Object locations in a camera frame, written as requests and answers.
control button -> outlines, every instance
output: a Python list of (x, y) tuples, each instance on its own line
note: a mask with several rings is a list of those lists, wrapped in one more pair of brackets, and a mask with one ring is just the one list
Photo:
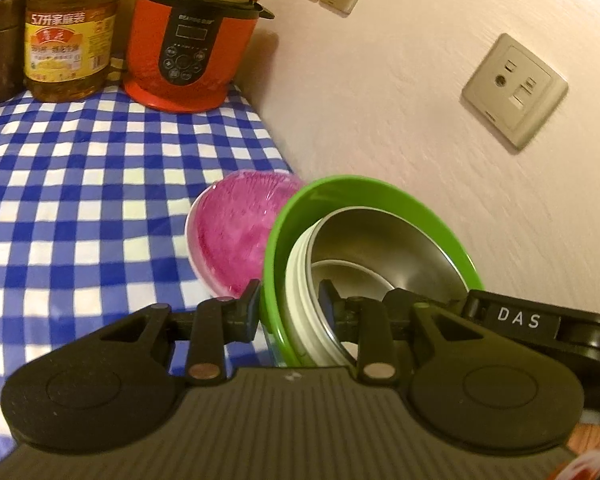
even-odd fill
[(191, 59), (191, 56), (178, 56), (178, 59), (176, 59), (176, 65), (178, 68), (186, 68), (187, 66), (191, 66), (192, 62), (193, 60)]

metal screw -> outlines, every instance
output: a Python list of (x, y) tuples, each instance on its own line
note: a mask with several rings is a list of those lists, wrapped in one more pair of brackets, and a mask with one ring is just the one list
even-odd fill
[(202, 381), (215, 379), (220, 375), (220, 367), (213, 363), (197, 363), (189, 368), (189, 375)]
[(389, 363), (370, 363), (362, 371), (370, 379), (391, 379), (395, 375), (395, 367)]

green bowl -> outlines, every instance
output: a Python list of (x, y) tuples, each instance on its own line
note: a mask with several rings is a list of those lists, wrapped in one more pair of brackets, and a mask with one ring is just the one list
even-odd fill
[(446, 253), (469, 289), (482, 288), (474, 264), (458, 239), (435, 213), (413, 196), (391, 184), (363, 176), (338, 175), (317, 180), (303, 187), (283, 207), (269, 235), (264, 257), (260, 319), (273, 335), (287, 366), (299, 367), (301, 363), (280, 318), (286, 261), (306, 229), (329, 213), (348, 206), (375, 207), (415, 225)]

plastic wrap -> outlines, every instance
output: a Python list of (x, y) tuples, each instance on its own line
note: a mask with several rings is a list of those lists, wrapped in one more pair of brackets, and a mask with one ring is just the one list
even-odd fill
[(207, 189), (187, 222), (192, 266), (212, 294), (240, 296), (262, 278), (269, 232), (285, 203), (302, 187), (285, 173), (241, 170)]

table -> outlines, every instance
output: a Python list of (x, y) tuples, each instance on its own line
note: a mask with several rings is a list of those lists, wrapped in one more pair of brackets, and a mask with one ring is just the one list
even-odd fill
[[(25, 362), (129, 312), (208, 298), (187, 260), (190, 204), (231, 171), (289, 170), (236, 88), (216, 110), (167, 114), (126, 96), (121, 67), (81, 102), (25, 92), (0, 105), (0, 390)], [(270, 364), (262, 330), (226, 355), (228, 370)], [(12, 447), (0, 410), (0, 459)]]

